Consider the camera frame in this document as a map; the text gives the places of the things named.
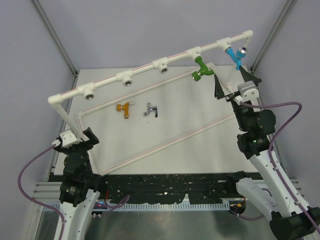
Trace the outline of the white PVC pipe frame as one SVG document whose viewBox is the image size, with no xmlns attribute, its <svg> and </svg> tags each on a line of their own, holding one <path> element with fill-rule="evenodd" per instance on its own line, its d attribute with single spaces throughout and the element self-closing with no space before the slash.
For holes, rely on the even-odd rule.
<svg viewBox="0 0 320 240">
<path fill-rule="evenodd" d="M 84 69 L 77 86 L 52 95 L 48 103 L 77 137 L 90 127 L 99 144 L 89 150 L 96 174 L 209 173 L 237 169 L 245 163 L 236 135 L 239 129 L 231 106 L 214 97 L 214 75 L 236 90 L 242 83 L 234 65 L 205 62 L 204 52 L 218 49 L 226 54 L 232 43 L 247 48 L 253 32 L 196 46 L 182 53 L 162 57 L 133 69 L 113 70 L 98 80 L 98 70 Z M 201 57 L 214 75 L 194 81 Z M 129 118 L 117 111 L 117 104 L 133 102 Z M 147 111 L 157 106 L 158 117 Z"/>
</svg>

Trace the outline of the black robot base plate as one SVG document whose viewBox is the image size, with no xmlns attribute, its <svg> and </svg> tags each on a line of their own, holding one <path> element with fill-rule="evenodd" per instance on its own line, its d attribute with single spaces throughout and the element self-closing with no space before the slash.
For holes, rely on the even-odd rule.
<svg viewBox="0 0 320 240">
<path fill-rule="evenodd" d="M 260 174 L 234 173 L 108 174 L 98 186 L 100 199 L 119 203 L 129 196 L 129 204 L 173 205 L 188 197 L 190 204 L 216 204 L 223 199 L 241 198 L 236 181 L 261 179 Z"/>
</svg>

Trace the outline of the green water faucet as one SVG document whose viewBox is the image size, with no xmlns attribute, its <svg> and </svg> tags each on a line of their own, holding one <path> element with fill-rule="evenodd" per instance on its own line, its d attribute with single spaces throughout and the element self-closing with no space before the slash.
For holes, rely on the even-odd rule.
<svg viewBox="0 0 320 240">
<path fill-rule="evenodd" d="M 212 69 L 209 69 L 203 62 L 201 56 L 196 57 L 194 61 L 199 65 L 199 70 L 196 70 L 191 74 L 195 82 L 198 82 L 202 76 L 211 76 L 215 74 L 215 72 Z"/>
</svg>

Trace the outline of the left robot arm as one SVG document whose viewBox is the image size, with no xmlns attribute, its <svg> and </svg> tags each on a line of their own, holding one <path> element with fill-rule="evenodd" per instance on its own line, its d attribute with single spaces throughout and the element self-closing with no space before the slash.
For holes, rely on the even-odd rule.
<svg viewBox="0 0 320 240">
<path fill-rule="evenodd" d="M 83 134 L 87 140 L 67 130 L 53 142 L 53 149 L 66 155 L 59 188 L 61 221 L 56 227 L 55 240 L 83 240 L 97 199 L 107 193 L 106 185 L 101 183 L 102 176 L 93 173 L 88 153 L 99 139 L 90 128 Z"/>
</svg>

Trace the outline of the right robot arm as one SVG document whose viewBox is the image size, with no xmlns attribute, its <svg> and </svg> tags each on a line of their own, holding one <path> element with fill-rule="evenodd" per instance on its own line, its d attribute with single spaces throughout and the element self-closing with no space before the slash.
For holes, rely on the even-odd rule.
<svg viewBox="0 0 320 240">
<path fill-rule="evenodd" d="M 302 110 L 299 102 L 258 105 L 261 79 L 239 68 L 243 83 L 237 90 L 214 76 L 214 96 L 232 106 L 241 134 L 237 145 L 245 158 L 256 168 L 267 188 L 258 186 L 244 171 L 227 178 L 226 191 L 231 197 L 248 199 L 268 220 L 278 240 L 298 240 L 320 230 L 320 209 L 312 207 L 295 188 L 274 151 L 279 133 Z"/>
</svg>

